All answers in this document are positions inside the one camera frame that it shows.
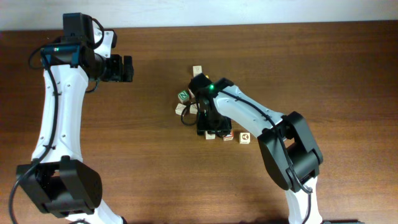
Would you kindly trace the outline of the red Y wooden block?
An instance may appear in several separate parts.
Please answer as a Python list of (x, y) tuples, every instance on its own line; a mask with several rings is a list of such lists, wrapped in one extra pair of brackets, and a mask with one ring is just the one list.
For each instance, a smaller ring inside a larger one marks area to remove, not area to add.
[(223, 137), (223, 140), (224, 141), (232, 141), (233, 138), (234, 138), (234, 133), (233, 133), (233, 130), (231, 130), (229, 134), (227, 134)]
[(215, 138), (216, 138), (215, 134), (211, 134), (208, 131), (205, 131), (205, 139), (206, 140), (212, 140), (212, 139), (215, 139)]

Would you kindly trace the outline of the soccer ball wooden block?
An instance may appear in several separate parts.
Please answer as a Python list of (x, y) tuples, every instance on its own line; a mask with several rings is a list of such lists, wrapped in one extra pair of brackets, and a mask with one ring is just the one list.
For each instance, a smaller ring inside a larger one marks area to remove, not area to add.
[(251, 142), (250, 133), (240, 133), (239, 134), (239, 143), (240, 144), (249, 144)]

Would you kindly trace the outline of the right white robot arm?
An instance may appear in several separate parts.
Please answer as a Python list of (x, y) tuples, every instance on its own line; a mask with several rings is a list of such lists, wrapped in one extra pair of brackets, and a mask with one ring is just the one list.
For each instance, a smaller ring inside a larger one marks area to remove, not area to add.
[(305, 118), (262, 106), (226, 78), (213, 83), (201, 73), (188, 87), (212, 131), (229, 118), (257, 138), (267, 173), (285, 192), (289, 223), (322, 223), (316, 185), (323, 155)]

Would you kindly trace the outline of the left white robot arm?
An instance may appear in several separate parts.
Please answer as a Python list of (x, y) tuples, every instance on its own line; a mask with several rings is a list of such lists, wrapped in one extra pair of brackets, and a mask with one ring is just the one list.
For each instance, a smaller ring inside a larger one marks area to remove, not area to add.
[(48, 44), (40, 57), (46, 87), (42, 124), (31, 162), (17, 166), (15, 186), (42, 213), (72, 223), (125, 223), (103, 200), (99, 173), (83, 163), (80, 126), (89, 80), (131, 82), (132, 57), (104, 57), (83, 44)]

